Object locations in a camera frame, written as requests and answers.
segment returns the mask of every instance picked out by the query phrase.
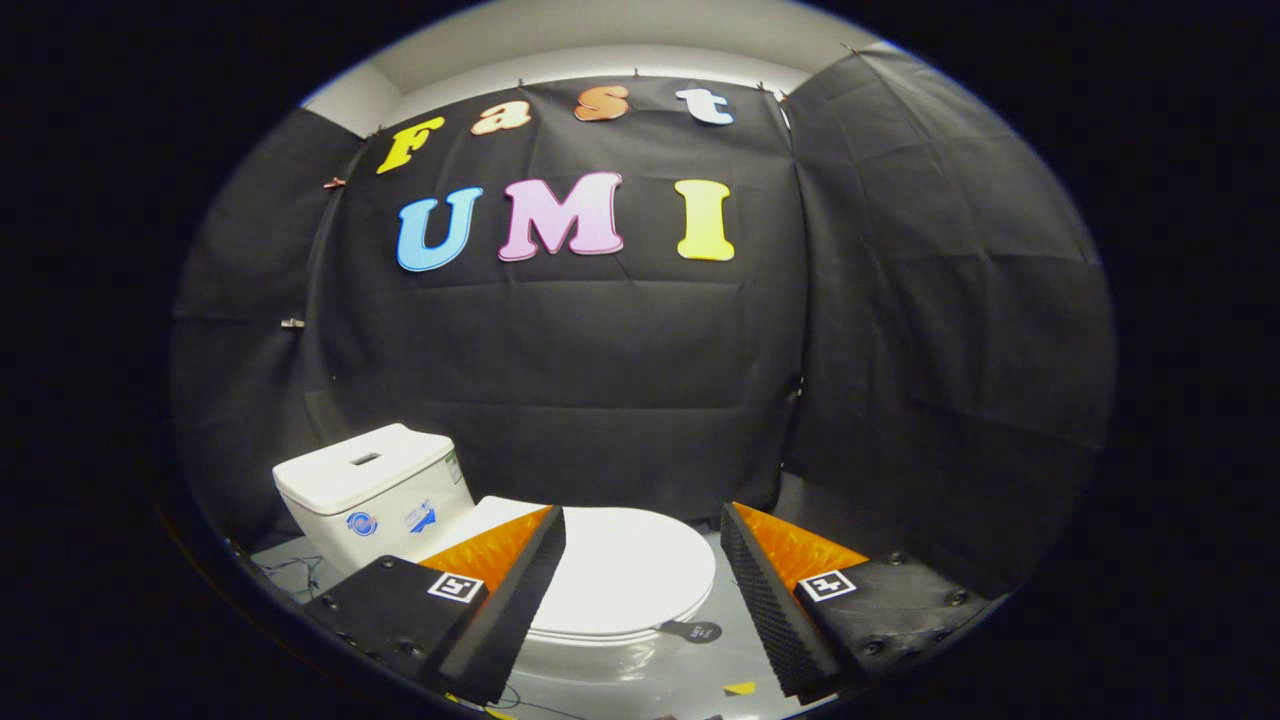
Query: blue letter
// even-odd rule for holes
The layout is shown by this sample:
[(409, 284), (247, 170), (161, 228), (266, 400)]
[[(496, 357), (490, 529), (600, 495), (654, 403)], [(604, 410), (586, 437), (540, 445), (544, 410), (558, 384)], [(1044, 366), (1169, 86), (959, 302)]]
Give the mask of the blue letter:
[(434, 270), (457, 258), (458, 252), (466, 247), (467, 236), (471, 233), (471, 208), (475, 205), (476, 197), (483, 193), (484, 191), (479, 187), (463, 187), (444, 199), (453, 206), (453, 214), (449, 218), (448, 237), (435, 247), (425, 245), (426, 217), (435, 208), (435, 199), (428, 197), (402, 208), (401, 236), (396, 246), (396, 259), (399, 260), (401, 268), (421, 273)]

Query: toilet seat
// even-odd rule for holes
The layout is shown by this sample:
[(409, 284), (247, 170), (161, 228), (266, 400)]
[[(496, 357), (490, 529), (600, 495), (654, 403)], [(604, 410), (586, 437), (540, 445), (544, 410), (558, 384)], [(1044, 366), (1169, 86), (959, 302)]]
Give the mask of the toilet seat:
[[(433, 548), (443, 550), (543, 505), (489, 496)], [(710, 594), (716, 557), (684, 523), (631, 507), (564, 507), (564, 552), (527, 638), (625, 646), (687, 620)]]

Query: gray floor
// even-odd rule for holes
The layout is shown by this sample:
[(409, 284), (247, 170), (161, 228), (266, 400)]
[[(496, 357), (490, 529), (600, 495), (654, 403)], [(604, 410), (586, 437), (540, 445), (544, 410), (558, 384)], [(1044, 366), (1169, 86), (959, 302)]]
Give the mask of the gray floor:
[[(723, 720), (782, 720), (833, 700), (801, 706), (782, 694), (742, 597), (733, 585), (733, 574), (719, 547), (719, 533), (705, 532), (703, 537), (716, 553), (716, 584), (691, 621), (718, 624), (724, 630), (718, 639), (707, 644), (682, 643), (675, 655), (649, 665), (627, 682), (554, 680), (516, 670), (507, 693), (492, 707), (517, 720), (654, 720), (662, 716), (707, 720), (717, 715)], [(298, 602), (306, 602), (337, 583), (332, 569), (317, 557), (306, 538), (297, 538), (260, 552), (253, 560), (271, 569), (269, 574), (276, 585), (291, 592)], [(308, 568), (316, 584), (310, 592)], [(728, 696), (723, 689), (741, 683), (755, 683), (754, 692)]]

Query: yellow letter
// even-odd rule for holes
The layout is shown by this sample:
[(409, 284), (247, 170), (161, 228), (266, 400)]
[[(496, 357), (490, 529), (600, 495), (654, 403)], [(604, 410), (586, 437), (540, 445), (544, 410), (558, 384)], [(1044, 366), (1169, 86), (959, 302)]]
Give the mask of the yellow letter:
[(489, 135), (499, 129), (518, 128), (532, 118), (529, 117), (529, 102), (512, 100), (502, 105), (494, 105), (484, 113), (476, 124), (471, 126), (471, 135)]
[(678, 181), (676, 192), (685, 196), (685, 237), (676, 252), (689, 260), (732, 260), (733, 245), (724, 240), (722, 201), (728, 187), (713, 181)]
[(411, 128), (404, 128), (396, 133), (392, 138), (392, 151), (387, 154), (387, 159), (378, 168), (378, 174), (383, 174), (387, 170), (394, 170), (396, 168), (410, 161), (410, 150), (417, 150), (426, 142), (426, 136), (431, 133), (433, 129), (440, 129), (444, 126), (444, 118), (431, 118), (425, 123), (416, 124)]

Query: cable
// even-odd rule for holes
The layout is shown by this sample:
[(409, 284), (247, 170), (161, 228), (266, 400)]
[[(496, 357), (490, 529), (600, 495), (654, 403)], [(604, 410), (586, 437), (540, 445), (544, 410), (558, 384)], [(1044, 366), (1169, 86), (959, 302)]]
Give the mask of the cable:
[(276, 562), (275, 565), (262, 565), (260, 562), (255, 562), (253, 565), (257, 565), (257, 568), (260, 570), (262, 570), (262, 573), (266, 574), (266, 577), (269, 579), (271, 579), (271, 582), (274, 583), (275, 582), (274, 578), (275, 578), (276, 573), (279, 573), (280, 570), (283, 570), (284, 568), (288, 568), (291, 565), (297, 565), (298, 562), (301, 562), (302, 565), (305, 565), (306, 569), (307, 569), (307, 577), (306, 577), (306, 583), (307, 584), (306, 584), (306, 587), (303, 587), (300, 591), (285, 588), (285, 587), (279, 585), (279, 584), (276, 584), (276, 587), (279, 587), (280, 589), (283, 589), (284, 592), (288, 592), (291, 594), (307, 593), (307, 596), (310, 597), (310, 600), (315, 600), (316, 598), (315, 591), (317, 591), (320, 588), (320, 584), (316, 583), (316, 580), (315, 580), (315, 570), (316, 570), (316, 568), (321, 562), (324, 562), (324, 557), (320, 557), (319, 555), (310, 555), (307, 557), (291, 557), (291, 559), (288, 559), (288, 560), (285, 560), (283, 562)]
[(586, 720), (586, 717), (580, 717), (580, 716), (573, 715), (571, 712), (564, 712), (563, 710), (556, 710), (554, 707), (547, 707), (545, 705), (535, 705), (532, 702), (525, 702), (525, 701), (520, 700), (520, 691), (517, 691), (516, 688), (511, 687), (511, 683), (507, 683), (507, 689), (509, 689), (512, 693), (516, 694), (516, 700), (515, 701), (511, 701), (511, 700), (499, 700), (499, 702), (511, 702), (512, 705), (504, 705), (502, 707), (498, 707), (495, 705), (490, 705), (489, 707), (493, 707), (494, 710), (512, 710), (515, 707), (518, 707), (518, 706), (524, 705), (525, 707), (536, 707), (539, 710), (545, 710), (548, 712), (554, 712), (557, 715), (563, 715), (564, 717), (572, 717), (573, 720)]

